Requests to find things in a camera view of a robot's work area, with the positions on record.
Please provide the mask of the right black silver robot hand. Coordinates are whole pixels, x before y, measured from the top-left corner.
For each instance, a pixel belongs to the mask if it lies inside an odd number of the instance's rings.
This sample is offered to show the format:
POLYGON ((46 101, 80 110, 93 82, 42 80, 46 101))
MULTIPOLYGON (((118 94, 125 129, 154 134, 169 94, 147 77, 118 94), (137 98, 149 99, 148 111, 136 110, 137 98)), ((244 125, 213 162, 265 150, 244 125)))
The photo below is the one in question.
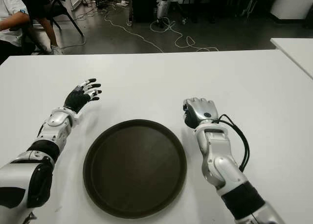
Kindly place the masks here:
POLYGON ((218 117, 218 111, 212 100, 205 98, 188 98, 183 102, 184 122, 192 129, 195 129, 202 122, 215 121, 218 117))

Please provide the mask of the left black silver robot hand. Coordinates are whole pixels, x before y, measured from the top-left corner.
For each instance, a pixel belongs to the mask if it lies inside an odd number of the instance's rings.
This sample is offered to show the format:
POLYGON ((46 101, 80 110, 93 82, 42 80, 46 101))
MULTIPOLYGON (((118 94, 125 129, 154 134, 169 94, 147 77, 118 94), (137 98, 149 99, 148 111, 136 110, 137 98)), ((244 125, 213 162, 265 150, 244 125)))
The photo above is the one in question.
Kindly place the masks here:
POLYGON ((102 91, 96 79, 88 79, 77 85, 66 97, 63 107, 78 113, 88 102, 98 101, 102 91))

